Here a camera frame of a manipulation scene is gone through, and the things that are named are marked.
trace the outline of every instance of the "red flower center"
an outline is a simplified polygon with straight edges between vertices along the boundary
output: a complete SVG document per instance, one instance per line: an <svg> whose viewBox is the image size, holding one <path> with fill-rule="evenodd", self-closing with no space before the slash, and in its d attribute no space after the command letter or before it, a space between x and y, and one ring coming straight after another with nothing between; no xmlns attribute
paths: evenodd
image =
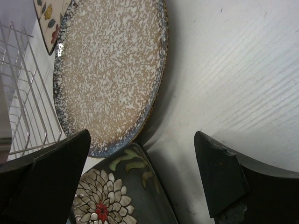
<svg viewBox="0 0 299 224"><path fill-rule="evenodd" d="M55 31L52 33L51 43L54 43L56 41L58 33L59 33L59 26L58 24L56 24Z"/></svg>
<svg viewBox="0 0 299 224"><path fill-rule="evenodd" d="M108 214L107 206L103 205L102 202L100 204L97 204L97 209L95 212L98 214L98 220L101 220L102 223L104 223L106 220L108 220Z"/></svg>

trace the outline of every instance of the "white surface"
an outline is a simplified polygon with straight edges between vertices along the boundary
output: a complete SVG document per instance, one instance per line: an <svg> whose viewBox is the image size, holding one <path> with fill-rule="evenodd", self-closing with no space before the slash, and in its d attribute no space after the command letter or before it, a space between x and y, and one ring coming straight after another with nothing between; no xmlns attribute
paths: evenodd
<svg viewBox="0 0 299 224"><path fill-rule="evenodd" d="M213 223L195 158L196 131L255 159L299 171L299 3L166 4L168 63L139 140L146 143L180 222ZM41 60L53 63L49 58ZM99 161L88 158L85 171Z"/></svg>

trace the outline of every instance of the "wire rack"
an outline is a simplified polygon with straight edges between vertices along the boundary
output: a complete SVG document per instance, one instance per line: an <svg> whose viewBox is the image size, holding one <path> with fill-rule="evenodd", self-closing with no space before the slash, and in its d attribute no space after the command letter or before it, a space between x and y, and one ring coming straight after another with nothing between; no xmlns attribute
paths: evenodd
<svg viewBox="0 0 299 224"><path fill-rule="evenodd" d="M25 29L0 20L0 75L12 129L8 160L58 142L62 130Z"/></svg>

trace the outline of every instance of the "blue speckled plate rim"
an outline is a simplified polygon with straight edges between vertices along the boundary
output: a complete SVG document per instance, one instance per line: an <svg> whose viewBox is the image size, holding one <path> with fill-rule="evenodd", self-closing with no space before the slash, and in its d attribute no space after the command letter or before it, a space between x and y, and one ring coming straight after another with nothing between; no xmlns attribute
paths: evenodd
<svg viewBox="0 0 299 224"><path fill-rule="evenodd" d="M66 11L66 13L64 15L64 18L63 18L62 24L61 24L61 28L60 28L60 31L58 34L58 39L57 39L58 44L63 43L62 33L65 32L64 31L65 23L68 21L68 19L70 17L69 9L71 7L75 7L75 5L76 5L76 2L74 0L72 0L68 7L68 10ZM157 81L153 87L153 91L152 91L151 97L150 97L150 102L147 104L147 106L145 108L145 112L137 120L138 125L136 127L132 128L131 130L129 130L128 134L125 138L122 138L122 140L120 140L120 141L112 142L110 145L105 146L105 148L107 148L106 150L101 150L98 147L96 147L93 143L91 143L90 150L88 153L88 155L90 157L105 158L105 157L115 153L116 151L120 150L122 147L126 146L128 143L132 142L137 137L139 132L142 130L142 128L150 114L151 108L156 100L156 96L158 94L160 83L162 80L162 76L163 76L163 72L164 72L164 68L165 68L165 64L166 64L166 59L167 59L167 46L168 46L168 17L167 17L167 11L166 11L166 4L165 4L164 0L159 0L158 9L159 9L159 13L160 13L161 22L162 22L162 30L165 29L165 33L164 33L164 36L161 38L161 42L160 42L160 45L162 48L161 53L160 53L161 66L159 67L159 70L157 72ZM64 131L65 135L68 137L80 130L74 130L72 128L72 126L69 125L69 123L70 123L69 120L64 121L63 115L65 113L66 108L61 108L58 105L61 89L57 83L58 83L59 77L61 75L63 75L63 73L61 71L61 68L58 66L58 64L61 63L61 57L58 56L58 48L56 48L55 54L56 55L55 55L54 74L53 74L54 106L56 109L57 117L60 122L61 128Z"/></svg>

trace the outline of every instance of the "yellow leaf design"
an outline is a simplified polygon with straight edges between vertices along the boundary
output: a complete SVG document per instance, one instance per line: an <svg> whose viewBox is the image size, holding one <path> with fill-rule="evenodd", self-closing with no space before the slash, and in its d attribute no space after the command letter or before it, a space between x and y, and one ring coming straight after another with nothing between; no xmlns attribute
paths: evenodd
<svg viewBox="0 0 299 224"><path fill-rule="evenodd" d="M144 162L130 162L126 165L126 173L128 174L131 169L134 168L145 168Z"/></svg>
<svg viewBox="0 0 299 224"><path fill-rule="evenodd" d="M109 168L111 170L115 171L117 164L119 164L121 161L131 160L131 159L133 159L132 155L125 155L125 156L122 156L120 158L117 158L116 160L111 162L111 164L109 165Z"/></svg>
<svg viewBox="0 0 299 224"><path fill-rule="evenodd" d="M140 158L140 156L136 152L132 151L131 149L126 149L125 153L128 155L131 155L132 158L134 158L134 157Z"/></svg>
<svg viewBox="0 0 299 224"><path fill-rule="evenodd" d="M151 171L148 171L148 172L144 172L142 175L141 175L141 181L142 181L142 185L144 188L146 188L146 181L149 177L153 177L153 173Z"/></svg>

